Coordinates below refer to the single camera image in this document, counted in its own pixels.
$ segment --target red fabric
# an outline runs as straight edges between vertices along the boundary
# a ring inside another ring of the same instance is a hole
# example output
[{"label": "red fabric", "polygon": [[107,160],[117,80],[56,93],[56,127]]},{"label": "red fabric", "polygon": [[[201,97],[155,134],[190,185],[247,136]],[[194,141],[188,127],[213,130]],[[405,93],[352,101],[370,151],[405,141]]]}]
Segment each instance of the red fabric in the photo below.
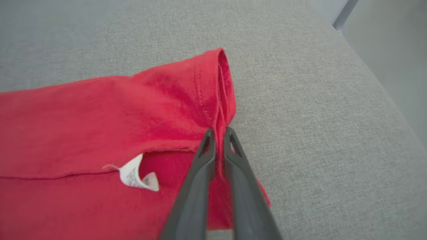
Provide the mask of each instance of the red fabric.
[{"label": "red fabric", "polygon": [[[1,239],[155,239],[205,131],[217,140],[208,228],[232,227],[222,141],[236,112],[222,49],[133,76],[0,94]],[[127,187],[118,171],[144,153]]]}]

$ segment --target gray fabric surface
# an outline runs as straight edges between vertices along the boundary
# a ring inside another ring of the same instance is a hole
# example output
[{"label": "gray fabric surface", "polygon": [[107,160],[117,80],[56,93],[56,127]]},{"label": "gray fabric surface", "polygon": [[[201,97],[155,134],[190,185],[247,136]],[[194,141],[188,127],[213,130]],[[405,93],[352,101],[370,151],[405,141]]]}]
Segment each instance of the gray fabric surface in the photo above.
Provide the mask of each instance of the gray fabric surface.
[{"label": "gray fabric surface", "polygon": [[232,127],[285,239],[426,239],[427,154],[314,12],[100,0],[0,6],[0,91],[131,75],[224,47],[237,98]]}]

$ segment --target seam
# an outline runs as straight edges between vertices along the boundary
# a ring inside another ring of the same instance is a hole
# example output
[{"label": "seam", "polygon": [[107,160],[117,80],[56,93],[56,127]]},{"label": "seam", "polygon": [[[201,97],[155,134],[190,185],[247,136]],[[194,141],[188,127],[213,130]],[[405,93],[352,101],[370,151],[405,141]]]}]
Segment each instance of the seam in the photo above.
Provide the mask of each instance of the seam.
[{"label": "seam", "polygon": [[199,101],[200,101],[200,106],[205,114],[205,117],[207,118],[209,124],[213,123],[212,117],[210,116],[209,112],[207,111],[207,109],[205,108],[205,105],[203,104],[203,98],[202,98],[202,79],[201,79],[201,70],[199,68],[199,74],[197,76],[197,78],[199,79]]}]

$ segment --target gray upholstery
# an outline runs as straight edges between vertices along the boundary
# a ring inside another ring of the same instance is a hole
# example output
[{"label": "gray upholstery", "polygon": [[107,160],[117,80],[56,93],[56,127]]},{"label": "gray upholstery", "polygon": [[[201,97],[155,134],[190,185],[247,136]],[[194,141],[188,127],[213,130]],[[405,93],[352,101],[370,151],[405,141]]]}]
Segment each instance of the gray upholstery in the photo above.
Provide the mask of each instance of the gray upholstery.
[{"label": "gray upholstery", "polygon": [[285,239],[426,239],[425,149],[317,14],[99,3],[3,1],[0,91],[132,75],[224,47],[237,98],[232,127]]}]

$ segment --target fabric fold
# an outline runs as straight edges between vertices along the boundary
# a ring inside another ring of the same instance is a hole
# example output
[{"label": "fabric fold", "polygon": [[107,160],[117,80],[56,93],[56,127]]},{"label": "fabric fold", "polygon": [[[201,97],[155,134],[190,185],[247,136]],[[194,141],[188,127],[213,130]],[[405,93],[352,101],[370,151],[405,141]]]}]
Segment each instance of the fabric fold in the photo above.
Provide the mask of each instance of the fabric fold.
[{"label": "fabric fold", "polygon": [[[217,140],[208,228],[231,228],[222,141],[236,112],[223,49],[133,76],[0,93],[0,232],[12,239],[156,239],[205,131]],[[118,171],[143,154],[125,186]]]}]

